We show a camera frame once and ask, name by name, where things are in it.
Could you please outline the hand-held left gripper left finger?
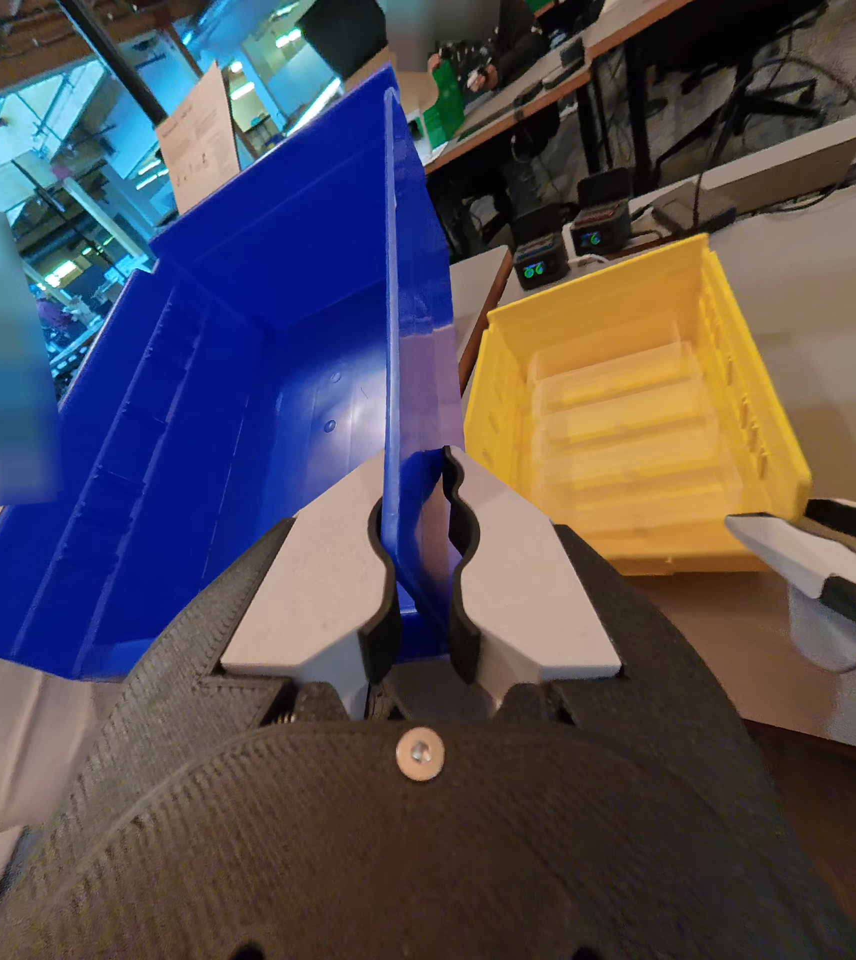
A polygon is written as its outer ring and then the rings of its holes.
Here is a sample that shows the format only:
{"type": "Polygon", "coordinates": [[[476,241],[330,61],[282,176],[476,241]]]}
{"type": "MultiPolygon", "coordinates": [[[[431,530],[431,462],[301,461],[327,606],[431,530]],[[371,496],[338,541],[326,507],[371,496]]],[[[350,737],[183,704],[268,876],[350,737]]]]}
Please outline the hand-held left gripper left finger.
{"type": "Polygon", "coordinates": [[[302,508],[220,657],[227,675],[325,683],[366,715],[401,650],[395,566],[380,540],[385,454],[302,508]]]}

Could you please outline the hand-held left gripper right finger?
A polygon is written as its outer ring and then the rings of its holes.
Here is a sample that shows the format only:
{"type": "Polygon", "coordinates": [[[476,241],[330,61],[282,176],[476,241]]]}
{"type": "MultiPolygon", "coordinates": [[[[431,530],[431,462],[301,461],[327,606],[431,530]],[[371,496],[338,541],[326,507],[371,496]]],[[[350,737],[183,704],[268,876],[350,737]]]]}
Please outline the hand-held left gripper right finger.
{"type": "Polygon", "coordinates": [[[518,685],[617,676],[622,660],[550,518],[457,446],[443,450],[451,665],[494,709],[518,685]]]}

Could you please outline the yellow plastic shelf bin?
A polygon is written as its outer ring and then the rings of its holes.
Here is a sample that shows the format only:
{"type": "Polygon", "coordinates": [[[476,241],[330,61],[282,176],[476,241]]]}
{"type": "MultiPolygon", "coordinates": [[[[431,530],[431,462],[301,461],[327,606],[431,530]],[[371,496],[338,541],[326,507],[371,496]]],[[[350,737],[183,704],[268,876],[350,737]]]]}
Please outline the yellow plastic shelf bin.
{"type": "Polygon", "coordinates": [[[494,310],[464,439],[631,577],[761,570],[726,517],[795,522],[813,488],[707,234],[494,310]]]}

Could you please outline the blue plastic bin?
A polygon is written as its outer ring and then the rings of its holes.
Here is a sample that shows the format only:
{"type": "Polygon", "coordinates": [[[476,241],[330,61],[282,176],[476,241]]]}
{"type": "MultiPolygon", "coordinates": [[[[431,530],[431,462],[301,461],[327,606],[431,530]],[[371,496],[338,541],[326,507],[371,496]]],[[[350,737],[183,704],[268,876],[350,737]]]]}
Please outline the blue plastic bin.
{"type": "Polygon", "coordinates": [[[0,660],[125,676],[386,443],[390,309],[451,320],[390,66],[153,242],[58,410],[60,490],[0,513],[0,660]]]}

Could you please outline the grey desk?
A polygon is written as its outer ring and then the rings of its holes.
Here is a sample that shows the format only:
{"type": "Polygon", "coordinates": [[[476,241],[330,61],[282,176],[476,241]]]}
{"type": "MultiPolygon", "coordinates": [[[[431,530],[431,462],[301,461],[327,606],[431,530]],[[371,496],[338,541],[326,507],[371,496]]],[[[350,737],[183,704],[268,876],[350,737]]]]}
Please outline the grey desk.
{"type": "MultiPolygon", "coordinates": [[[[810,498],[856,501],[856,186],[708,239],[811,471],[810,498]]],[[[633,578],[746,720],[856,746],[856,673],[832,676],[795,648],[787,586],[761,564],[633,578]]]]}

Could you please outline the person's beige pants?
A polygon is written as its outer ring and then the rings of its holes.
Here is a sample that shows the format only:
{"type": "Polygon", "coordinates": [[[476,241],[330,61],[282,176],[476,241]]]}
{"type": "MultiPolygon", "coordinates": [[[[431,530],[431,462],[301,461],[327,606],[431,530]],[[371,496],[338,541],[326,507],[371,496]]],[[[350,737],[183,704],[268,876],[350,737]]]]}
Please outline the person's beige pants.
{"type": "Polygon", "coordinates": [[[0,833],[55,812],[121,690],[0,659],[0,833]]]}

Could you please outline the black battery charger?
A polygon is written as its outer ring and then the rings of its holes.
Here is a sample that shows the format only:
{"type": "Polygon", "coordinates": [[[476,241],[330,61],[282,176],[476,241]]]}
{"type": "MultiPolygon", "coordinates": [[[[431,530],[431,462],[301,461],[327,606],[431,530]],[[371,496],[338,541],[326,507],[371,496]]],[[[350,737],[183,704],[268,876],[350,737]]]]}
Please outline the black battery charger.
{"type": "Polygon", "coordinates": [[[579,210],[570,223],[576,257],[605,256],[624,249],[633,237],[632,223],[627,198],[579,210]]]}
{"type": "Polygon", "coordinates": [[[527,293],[561,281],[570,272],[564,234],[556,230],[520,244],[514,252],[513,267],[521,289],[527,293]]]}

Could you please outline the flat black device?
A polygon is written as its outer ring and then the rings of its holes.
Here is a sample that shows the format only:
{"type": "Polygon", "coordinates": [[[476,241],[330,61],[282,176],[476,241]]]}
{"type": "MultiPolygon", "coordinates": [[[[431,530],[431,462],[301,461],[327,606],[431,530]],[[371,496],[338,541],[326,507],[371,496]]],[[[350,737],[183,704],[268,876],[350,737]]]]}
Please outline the flat black device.
{"type": "Polygon", "coordinates": [[[683,182],[660,195],[651,205],[650,213],[668,236],[676,238],[716,233],[737,218],[737,208],[730,196],[693,182],[683,182]]]}

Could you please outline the black case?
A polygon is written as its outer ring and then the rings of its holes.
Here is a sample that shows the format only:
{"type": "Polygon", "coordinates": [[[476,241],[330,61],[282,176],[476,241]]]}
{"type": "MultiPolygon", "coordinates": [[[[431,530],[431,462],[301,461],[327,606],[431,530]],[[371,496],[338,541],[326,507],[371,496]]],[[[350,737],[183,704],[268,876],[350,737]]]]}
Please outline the black case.
{"type": "Polygon", "coordinates": [[[635,170],[619,166],[589,174],[577,184],[579,210],[616,205],[633,197],[635,170]]]}

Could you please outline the white instruction sign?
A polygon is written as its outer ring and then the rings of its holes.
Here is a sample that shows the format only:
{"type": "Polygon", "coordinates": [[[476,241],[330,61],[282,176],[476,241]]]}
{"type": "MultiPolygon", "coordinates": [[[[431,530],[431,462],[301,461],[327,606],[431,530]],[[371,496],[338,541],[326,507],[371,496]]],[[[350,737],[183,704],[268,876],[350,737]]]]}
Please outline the white instruction sign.
{"type": "Polygon", "coordinates": [[[217,61],[155,133],[178,214],[193,210],[239,175],[230,97],[217,61]]]}

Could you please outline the green bin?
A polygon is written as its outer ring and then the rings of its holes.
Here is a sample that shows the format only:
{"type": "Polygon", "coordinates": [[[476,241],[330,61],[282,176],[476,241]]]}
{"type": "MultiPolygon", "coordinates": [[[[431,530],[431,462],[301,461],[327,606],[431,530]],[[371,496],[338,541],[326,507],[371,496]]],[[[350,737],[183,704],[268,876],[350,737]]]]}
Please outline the green bin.
{"type": "Polygon", "coordinates": [[[434,151],[448,143],[465,121],[464,98],[455,69],[442,59],[432,72],[437,96],[422,109],[420,127],[429,148],[434,151]]]}

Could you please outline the long background table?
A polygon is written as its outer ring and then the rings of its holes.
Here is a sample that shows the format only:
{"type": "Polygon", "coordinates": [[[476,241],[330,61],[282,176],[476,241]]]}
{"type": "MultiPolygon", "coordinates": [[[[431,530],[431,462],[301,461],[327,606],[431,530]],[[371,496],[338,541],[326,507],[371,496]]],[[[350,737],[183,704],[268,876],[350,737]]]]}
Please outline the long background table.
{"type": "Polygon", "coordinates": [[[623,1],[604,5],[598,20],[577,39],[582,44],[584,63],[555,86],[546,87],[545,79],[563,72],[562,49],[542,56],[511,84],[485,94],[465,116],[452,139],[423,159],[427,175],[440,171],[458,158],[517,126],[520,122],[574,94],[578,106],[581,146],[589,171],[600,170],[599,132],[595,127],[601,109],[595,107],[591,92],[593,61],[615,48],[631,47],[634,38],[688,5],[687,1],[623,1]]]}

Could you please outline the black panel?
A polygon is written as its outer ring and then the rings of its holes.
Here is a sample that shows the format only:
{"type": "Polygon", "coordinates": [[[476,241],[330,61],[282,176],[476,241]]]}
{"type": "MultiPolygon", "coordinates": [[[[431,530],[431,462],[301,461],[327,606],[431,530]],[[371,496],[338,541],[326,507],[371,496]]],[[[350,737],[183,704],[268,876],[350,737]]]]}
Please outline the black panel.
{"type": "Polygon", "coordinates": [[[295,27],[342,81],[388,45],[385,13],[377,1],[314,1],[295,27]]]}

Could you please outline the black pipe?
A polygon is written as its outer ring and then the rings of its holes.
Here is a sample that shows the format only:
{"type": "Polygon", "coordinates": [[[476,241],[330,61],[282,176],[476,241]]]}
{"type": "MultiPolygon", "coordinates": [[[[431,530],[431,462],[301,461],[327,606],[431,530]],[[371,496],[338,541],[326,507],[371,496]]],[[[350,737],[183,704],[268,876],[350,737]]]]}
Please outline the black pipe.
{"type": "Polygon", "coordinates": [[[56,4],[98,60],[146,115],[151,126],[156,128],[166,121],[169,114],[134,66],[128,62],[94,9],[83,1],[56,1],[56,4]]]}

